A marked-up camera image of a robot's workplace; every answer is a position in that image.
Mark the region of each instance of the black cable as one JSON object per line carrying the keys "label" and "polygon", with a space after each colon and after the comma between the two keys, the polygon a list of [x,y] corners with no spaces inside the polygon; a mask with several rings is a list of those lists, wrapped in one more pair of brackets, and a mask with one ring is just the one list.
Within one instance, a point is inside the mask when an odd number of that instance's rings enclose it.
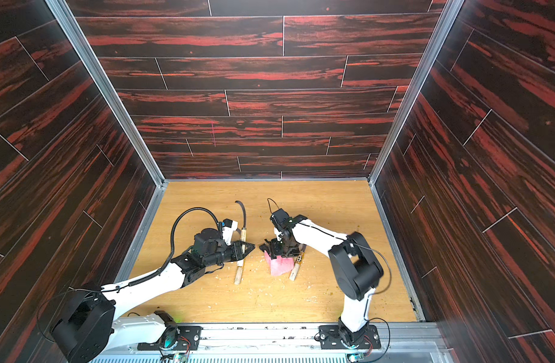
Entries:
{"label": "black cable", "polygon": [[392,283],[392,271],[390,270],[390,265],[388,265],[388,261],[386,260],[386,258],[384,258],[384,256],[383,256],[382,253],[380,253],[380,252],[378,252],[378,251],[376,251],[376,250],[373,250],[373,249],[369,249],[368,247],[362,247],[362,246],[360,246],[360,248],[365,248],[365,249],[371,250],[372,252],[378,253],[378,254],[380,255],[380,257],[383,258],[384,263],[385,263],[385,264],[387,265],[387,267],[388,267],[388,285],[387,285],[385,288],[383,288],[382,290],[380,290],[380,291],[377,290],[377,291],[375,292],[375,295],[382,294],[383,292],[385,292],[386,290],[388,290],[388,289],[390,288],[390,284]]}
{"label": "black cable", "polygon": [[219,271],[219,270],[221,270],[223,267],[225,267],[225,264],[222,262],[220,266],[221,266],[221,267],[216,268],[216,269],[214,269],[213,271],[205,272],[203,275],[207,275],[208,273],[213,273],[213,272],[215,272],[215,271]]}
{"label": "black cable", "polygon": [[134,281],[130,281],[128,283],[128,286],[135,286],[138,285],[140,283],[146,282],[152,278],[155,278],[157,276],[159,276],[163,270],[167,267],[167,265],[169,265],[169,262],[171,262],[172,256],[175,254],[175,230],[177,229],[177,225],[179,224],[181,218],[183,218],[186,214],[193,212],[195,210],[202,210],[204,212],[207,212],[215,221],[215,226],[217,226],[217,230],[219,231],[219,238],[223,239],[223,232],[221,230],[221,225],[219,224],[219,221],[217,220],[217,217],[215,216],[215,214],[213,214],[213,212],[211,212],[209,209],[206,208],[202,208],[202,207],[194,207],[194,208],[189,208],[186,211],[184,211],[183,213],[181,213],[181,215],[179,217],[177,217],[177,220],[173,223],[172,225],[172,229],[171,229],[171,253],[169,253],[167,259],[165,260],[165,263],[159,267],[155,272],[151,273],[148,276],[145,276],[143,278],[140,278],[138,280],[134,280]]}
{"label": "black cable", "polygon": [[314,227],[313,225],[303,224],[302,222],[300,222],[300,224],[301,224],[301,225],[304,225],[304,226],[306,226],[306,227],[310,227],[310,228],[313,228],[313,229],[317,229],[317,230],[320,231],[321,233],[323,233],[323,234],[325,234],[325,235],[328,235],[328,236],[330,236],[330,237],[334,237],[334,238],[339,239],[339,240],[345,240],[344,238],[336,237],[336,236],[334,236],[334,235],[329,234],[328,232],[324,232],[324,231],[321,230],[320,228]]}
{"label": "black cable", "polygon": [[[87,291],[87,292],[96,292],[96,293],[100,292],[100,291],[97,291],[97,290],[89,290],[89,289],[70,289],[70,290],[66,290],[66,291],[63,291],[61,293],[58,293],[58,294],[52,296],[51,298],[49,298],[48,300],[42,301],[40,303],[40,305],[38,305],[38,308],[35,310],[35,326],[38,328],[38,330],[40,331],[40,334],[42,334],[44,339],[48,340],[50,343],[56,344],[56,341],[48,338],[46,336],[46,334],[44,334],[44,331],[40,328],[40,312],[42,310],[42,307],[44,306],[44,304],[47,304],[48,302],[52,301],[53,299],[56,299],[56,297],[64,296],[65,294],[67,294],[69,292],[72,292],[72,291]],[[116,289],[108,290],[108,291],[102,291],[102,292],[112,292],[112,291],[116,291]]]}
{"label": "black cable", "polygon": [[361,361],[362,363],[372,363],[372,362],[376,362],[376,361],[381,360],[381,359],[384,357],[384,355],[386,354],[386,352],[388,352],[388,348],[390,348],[390,325],[389,325],[388,322],[387,322],[386,320],[384,320],[383,318],[372,318],[372,319],[369,319],[369,321],[374,320],[374,319],[382,320],[382,321],[384,321],[384,322],[386,323],[386,325],[387,325],[387,328],[388,328],[388,344],[387,344],[387,348],[384,350],[383,354],[382,354],[380,357],[378,357],[378,358],[376,358],[376,359],[374,359],[374,360],[372,360],[372,361]]}
{"label": "black cable", "polygon": [[[328,235],[328,236],[330,236],[330,237],[338,238],[339,240],[345,240],[345,239],[343,239],[343,238],[340,238],[340,237],[336,237],[336,236],[334,236],[334,235],[331,235],[331,234],[329,234],[328,232],[324,232],[324,231],[321,230],[320,228],[314,227],[313,225],[303,224],[302,222],[300,222],[300,224],[301,224],[301,225],[304,225],[304,226],[306,226],[306,227],[310,227],[310,228],[313,228],[313,229],[317,229],[317,230],[320,231],[321,233],[323,233],[323,234],[325,234],[325,235]],[[366,249],[366,250],[370,250],[370,251],[372,251],[372,252],[378,253],[378,254],[380,255],[380,257],[383,258],[384,263],[387,265],[387,267],[388,267],[388,285],[387,285],[384,289],[382,289],[381,291],[376,291],[376,292],[375,292],[375,295],[382,294],[383,292],[385,292],[386,290],[388,290],[388,289],[390,288],[390,284],[392,283],[392,271],[390,270],[390,265],[388,264],[388,261],[386,260],[386,258],[384,258],[384,256],[383,256],[382,253],[380,253],[380,252],[378,252],[378,251],[376,251],[376,250],[373,250],[373,249],[371,249],[371,248],[369,248],[369,247],[360,246],[360,245],[358,245],[358,247],[361,248],[361,249]]]}
{"label": "black cable", "polygon": [[243,211],[243,229],[245,229],[245,224],[247,223],[247,214],[245,214],[245,206],[240,200],[236,200],[235,203],[239,204]]}
{"label": "black cable", "polygon": [[278,204],[276,203],[275,200],[273,200],[273,199],[271,199],[271,198],[268,198],[269,214],[273,214],[274,212],[272,212],[272,205],[269,204],[269,201],[270,201],[270,200],[274,202],[274,204],[276,205],[277,209],[280,209],[280,207],[278,206]]}

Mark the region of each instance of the metal bracket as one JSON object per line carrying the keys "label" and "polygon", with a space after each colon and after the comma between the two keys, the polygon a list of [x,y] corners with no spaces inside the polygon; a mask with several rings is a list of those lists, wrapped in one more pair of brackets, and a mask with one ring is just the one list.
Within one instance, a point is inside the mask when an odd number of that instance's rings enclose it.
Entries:
{"label": "metal bracket", "polygon": [[[201,326],[196,325],[179,325],[177,327],[179,331],[179,339],[177,340],[177,345],[175,346],[175,351],[182,351],[187,349],[187,342],[182,338],[187,339],[191,342],[190,350],[197,350],[199,348],[199,342],[201,341]],[[158,351],[158,345],[156,343],[139,343],[136,347],[138,351]]]}
{"label": "metal bracket", "polygon": [[[320,325],[318,327],[320,334],[320,346],[325,350],[332,349],[345,349],[347,348],[342,344],[342,339],[338,334],[338,325]],[[380,344],[380,337],[378,336],[378,330],[375,325],[369,325],[365,337],[372,342],[372,349],[380,349],[382,345]],[[366,340],[362,341],[355,349],[370,349],[368,342]]]}

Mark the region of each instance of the metal grate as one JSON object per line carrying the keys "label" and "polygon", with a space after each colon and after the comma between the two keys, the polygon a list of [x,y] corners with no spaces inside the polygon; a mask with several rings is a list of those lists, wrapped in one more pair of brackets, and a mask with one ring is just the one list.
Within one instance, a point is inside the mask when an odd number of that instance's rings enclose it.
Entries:
{"label": "metal grate", "polygon": [[346,363],[337,357],[312,358],[189,358],[189,363]]}
{"label": "metal grate", "polygon": [[[90,363],[159,363],[159,358],[134,357],[115,355],[110,358],[96,358]],[[305,358],[285,358],[285,357],[242,357],[242,358],[221,358],[221,357],[190,357],[189,363],[346,363],[344,357],[305,357]]]}

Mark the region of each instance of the wire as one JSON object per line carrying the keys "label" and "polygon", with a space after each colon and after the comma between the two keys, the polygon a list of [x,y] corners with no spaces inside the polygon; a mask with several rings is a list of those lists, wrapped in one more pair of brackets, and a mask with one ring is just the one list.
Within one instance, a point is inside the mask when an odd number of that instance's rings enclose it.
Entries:
{"label": "wire", "polygon": [[366,248],[366,249],[368,249],[368,250],[371,250],[372,252],[378,253],[378,254],[380,255],[380,257],[383,258],[384,263],[385,263],[385,264],[387,265],[387,267],[388,267],[388,285],[387,285],[385,288],[383,288],[382,290],[376,291],[376,292],[375,292],[375,295],[382,294],[383,292],[385,292],[386,290],[388,290],[388,289],[390,288],[390,284],[392,283],[392,271],[390,270],[390,265],[388,264],[388,261],[386,260],[386,258],[384,258],[384,256],[383,256],[382,253],[380,253],[380,252],[378,252],[378,251],[376,251],[376,250],[373,250],[373,249],[369,249],[368,247],[362,247],[362,246],[360,246],[360,248]]}
{"label": "wire", "polygon": [[[337,238],[337,239],[339,239],[339,240],[345,240],[344,238],[336,237],[336,236],[334,236],[334,235],[329,234],[328,232],[324,232],[324,231],[321,230],[320,228],[314,227],[313,225],[303,224],[302,222],[300,222],[300,224],[301,224],[301,225],[304,225],[304,226],[306,226],[306,227],[310,227],[310,228],[316,229],[316,230],[320,231],[321,233],[323,233],[323,234],[325,234],[325,235],[328,235],[328,236],[330,236],[330,237],[334,237],[334,238]],[[384,256],[383,256],[382,253],[380,253],[380,252],[378,252],[378,251],[376,251],[376,250],[373,250],[373,249],[371,249],[371,248],[369,248],[369,247],[360,246],[360,245],[358,245],[358,247],[361,248],[361,249],[366,249],[366,250],[370,250],[370,251],[372,251],[372,252],[376,252],[376,253],[378,253],[378,254],[380,255],[380,257],[383,258],[384,263],[385,263],[385,264],[387,265],[387,267],[388,267],[388,285],[387,285],[384,289],[382,289],[381,291],[376,291],[376,292],[375,292],[375,295],[382,294],[383,292],[386,292],[386,291],[390,288],[390,284],[392,283],[392,271],[391,271],[391,269],[390,269],[390,265],[388,264],[388,261],[386,260],[386,258],[384,258]]]}
{"label": "wire", "polygon": [[366,353],[366,355],[364,356],[364,358],[366,358],[370,355],[370,353],[372,353],[372,342],[370,341],[370,339],[368,339],[366,335],[364,336],[364,339],[366,339],[366,341],[368,342],[368,353]]}
{"label": "wire", "polygon": [[225,264],[222,262],[220,266],[221,266],[221,267],[216,268],[216,269],[214,269],[214,270],[212,270],[212,271],[205,272],[203,275],[207,275],[208,273],[213,273],[213,272],[215,272],[215,271],[219,271],[219,270],[221,270],[223,267],[225,267]]}
{"label": "wire", "polygon": [[245,223],[247,223],[247,214],[245,214],[245,206],[240,200],[236,200],[235,203],[239,204],[243,211],[243,229],[245,229]]}
{"label": "wire", "polygon": [[273,200],[273,199],[271,199],[271,198],[268,198],[269,214],[273,214],[274,212],[272,212],[272,206],[271,206],[271,204],[269,204],[269,201],[270,201],[270,200],[274,202],[274,204],[276,205],[277,209],[281,209],[281,208],[278,206],[278,204],[276,203],[275,200]]}
{"label": "wire", "polygon": [[161,350],[161,347],[159,347],[158,345],[157,345],[157,349],[158,349],[158,352],[161,354],[161,359],[160,359],[161,363],[168,363],[170,359],[174,358],[173,354],[164,355],[163,351]]}
{"label": "wire", "polygon": [[189,354],[190,354],[190,349],[191,349],[191,342],[187,340],[187,338],[185,338],[184,336],[180,337],[182,340],[185,340],[187,342],[187,351],[185,352],[185,355],[187,356],[187,361],[189,360]]}
{"label": "wire", "polygon": [[202,210],[204,212],[207,212],[213,218],[213,220],[215,221],[215,226],[217,227],[217,230],[219,231],[219,238],[223,239],[223,232],[221,230],[221,225],[219,224],[219,221],[217,220],[217,217],[215,216],[215,214],[213,214],[213,212],[211,212],[209,209],[202,208],[202,207],[189,208],[186,211],[184,211],[183,213],[181,213],[181,215],[179,217],[177,217],[177,220],[172,225],[172,229],[171,229],[171,253],[169,253],[167,259],[165,260],[165,263],[161,267],[159,267],[155,272],[151,273],[150,275],[145,276],[143,278],[140,278],[138,280],[130,281],[127,286],[138,285],[140,283],[143,283],[143,282],[148,281],[148,280],[150,280],[154,277],[159,276],[161,274],[161,272],[163,272],[163,270],[167,267],[169,262],[171,262],[172,256],[175,254],[175,230],[177,229],[177,225],[179,224],[181,218],[183,218],[186,214],[188,214],[190,212],[193,212],[195,210]]}
{"label": "wire", "polygon": [[316,230],[320,231],[321,233],[323,233],[323,234],[325,234],[325,235],[328,235],[328,236],[330,236],[330,237],[334,237],[334,238],[339,239],[339,240],[345,240],[344,238],[336,237],[336,236],[334,236],[334,235],[329,234],[328,232],[324,232],[323,230],[321,230],[320,228],[317,228],[316,226],[303,224],[302,222],[300,222],[300,224],[301,224],[301,225],[304,225],[304,226],[306,226],[306,227],[310,227],[310,228],[316,229]]}
{"label": "wire", "polygon": [[100,291],[97,290],[89,290],[89,289],[72,289],[70,288],[70,290],[66,290],[63,291],[61,293],[58,293],[54,296],[52,296],[51,298],[49,298],[48,300],[44,300],[40,303],[40,305],[38,305],[38,308],[35,310],[35,326],[38,328],[38,330],[40,331],[40,334],[42,334],[42,336],[44,337],[45,340],[48,340],[50,343],[54,343],[56,344],[55,340],[52,340],[50,338],[48,338],[46,336],[46,334],[44,334],[44,331],[40,328],[40,312],[42,310],[42,307],[44,306],[44,304],[47,304],[48,302],[52,301],[53,299],[56,299],[56,297],[60,297],[60,296],[64,296],[65,294],[72,292],[72,291],[87,291],[87,292],[96,292],[99,293]]}
{"label": "wire", "polygon": [[378,358],[376,358],[376,359],[374,359],[374,360],[372,360],[372,361],[361,361],[362,363],[372,363],[372,362],[376,362],[376,361],[381,360],[381,359],[384,357],[384,355],[386,354],[386,352],[388,352],[388,348],[390,348],[390,325],[389,325],[388,322],[387,322],[386,320],[384,320],[383,318],[372,318],[372,319],[369,319],[368,321],[372,321],[372,320],[374,320],[374,319],[379,319],[379,320],[382,320],[382,321],[384,321],[384,322],[386,323],[387,328],[388,328],[388,344],[387,344],[386,349],[384,350],[384,352],[382,353],[382,355],[381,355],[380,357],[378,357]]}

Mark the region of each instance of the black motor joint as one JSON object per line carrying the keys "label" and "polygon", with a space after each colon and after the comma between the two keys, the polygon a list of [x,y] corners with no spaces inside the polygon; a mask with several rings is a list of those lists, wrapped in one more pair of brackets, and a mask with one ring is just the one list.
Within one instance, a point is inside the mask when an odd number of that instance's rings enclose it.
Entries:
{"label": "black motor joint", "polygon": [[300,244],[296,241],[296,238],[294,238],[292,229],[297,223],[307,220],[307,217],[298,215],[291,218],[286,211],[280,208],[272,213],[269,220],[280,233],[280,239],[274,238],[271,241],[265,240],[265,244],[262,244],[259,249],[267,252],[272,260],[276,259],[278,256],[284,258],[299,256]]}
{"label": "black motor joint", "polygon": [[185,287],[205,275],[208,266],[222,266],[225,262],[239,261],[255,249],[255,245],[242,241],[233,241],[231,245],[219,238],[219,231],[205,228],[194,237],[194,245],[179,256],[173,258],[171,263],[178,265],[185,274],[183,286]]}
{"label": "black motor joint", "polygon": [[351,332],[350,329],[342,323],[342,319],[338,319],[338,334],[342,343],[346,345],[346,347],[357,347],[364,341],[364,336],[366,335],[366,331],[368,330],[368,322],[364,324],[362,328],[360,328],[357,332]]}

